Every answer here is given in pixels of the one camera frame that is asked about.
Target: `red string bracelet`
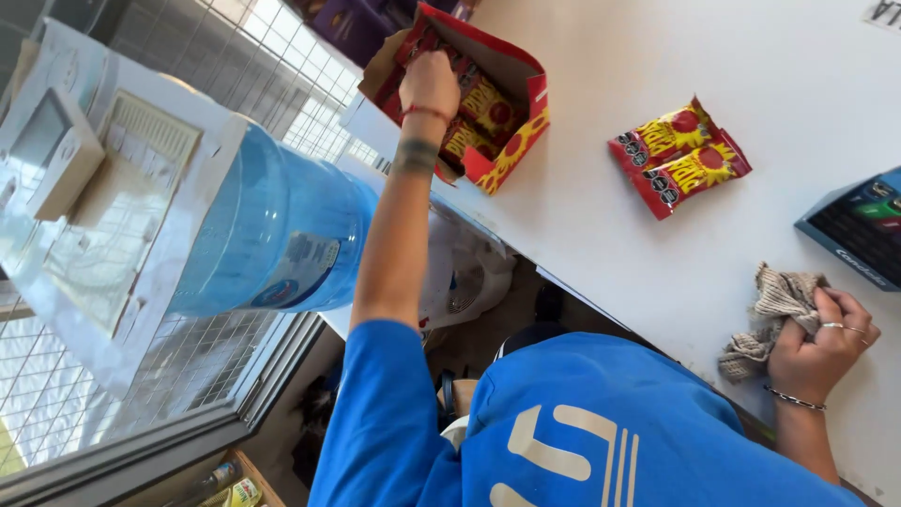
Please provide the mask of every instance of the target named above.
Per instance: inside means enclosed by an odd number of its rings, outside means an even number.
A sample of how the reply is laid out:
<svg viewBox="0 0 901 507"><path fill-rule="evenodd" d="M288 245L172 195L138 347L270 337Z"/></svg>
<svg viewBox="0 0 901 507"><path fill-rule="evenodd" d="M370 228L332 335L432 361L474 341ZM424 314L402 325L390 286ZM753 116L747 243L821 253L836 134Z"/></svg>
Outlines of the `red string bracelet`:
<svg viewBox="0 0 901 507"><path fill-rule="evenodd" d="M403 113L401 113L401 123L403 123L403 119L406 118L407 115L411 113L426 113L427 115L432 115L437 118L440 118L445 125L451 124L451 118L447 115L439 111L438 109L434 109L427 106L409 106Z"/></svg>

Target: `blue water jug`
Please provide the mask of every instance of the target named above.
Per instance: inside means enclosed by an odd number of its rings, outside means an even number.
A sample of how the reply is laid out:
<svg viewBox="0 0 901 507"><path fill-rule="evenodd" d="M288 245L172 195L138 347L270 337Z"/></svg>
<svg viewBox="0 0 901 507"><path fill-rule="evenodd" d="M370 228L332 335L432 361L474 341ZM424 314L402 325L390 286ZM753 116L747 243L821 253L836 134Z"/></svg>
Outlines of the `blue water jug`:
<svg viewBox="0 0 901 507"><path fill-rule="evenodd" d="M323 311L350 303L378 197L250 124L168 312Z"/></svg>

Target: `blue shirt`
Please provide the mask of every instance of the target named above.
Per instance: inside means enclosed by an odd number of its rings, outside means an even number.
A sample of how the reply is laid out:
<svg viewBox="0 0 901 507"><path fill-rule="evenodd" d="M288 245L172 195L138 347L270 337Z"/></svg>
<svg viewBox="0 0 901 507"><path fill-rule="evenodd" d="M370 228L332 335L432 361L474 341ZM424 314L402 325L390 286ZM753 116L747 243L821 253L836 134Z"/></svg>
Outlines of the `blue shirt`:
<svg viewBox="0 0 901 507"><path fill-rule="evenodd" d="M492 364L459 453L436 425L419 335L358 326L308 504L861 505L746 439L685 368L614 336L570 333Z"/></svg>

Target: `beige rag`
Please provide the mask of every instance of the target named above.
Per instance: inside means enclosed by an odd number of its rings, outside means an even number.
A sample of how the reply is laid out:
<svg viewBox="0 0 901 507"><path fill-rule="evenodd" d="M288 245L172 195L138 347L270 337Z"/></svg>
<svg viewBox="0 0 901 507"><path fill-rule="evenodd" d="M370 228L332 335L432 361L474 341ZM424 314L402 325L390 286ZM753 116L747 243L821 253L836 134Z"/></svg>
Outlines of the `beige rag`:
<svg viewBox="0 0 901 507"><path fill-rule="evenodd" d="M777 272L766 263L754 274L760 298L749 309L753 320L763 327L733 335L720 355L720 373L731 383L766 372L769 353L776 344L785 317L791 317L812 336L820 328L814 304L814 289L828 287L822 273Z"/></svg>

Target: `silver bracelet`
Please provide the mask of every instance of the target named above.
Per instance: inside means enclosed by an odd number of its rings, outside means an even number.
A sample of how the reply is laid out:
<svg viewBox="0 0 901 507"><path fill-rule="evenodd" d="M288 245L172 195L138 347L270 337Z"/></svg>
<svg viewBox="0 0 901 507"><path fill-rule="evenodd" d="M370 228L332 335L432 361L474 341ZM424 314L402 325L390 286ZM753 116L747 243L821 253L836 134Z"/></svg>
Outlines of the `silver bracelet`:
<svg viewBox="0 0 901 507"><path fill-rule="evenodd" d="M768 385L764 385L763 389L766 389L767 391L772 392L773 395L775 395L777 398L780 398L781 400L791 401L792 403L796 403L798 405L801 405L802 407L807 407L808 409L819 410L821 412L826 410L825 405L814 405L813 403L808 403L807 401L799 400L798 398L795 398L794 396L788 396L787 394L776 391L775 389L769 387Z"/></svg>

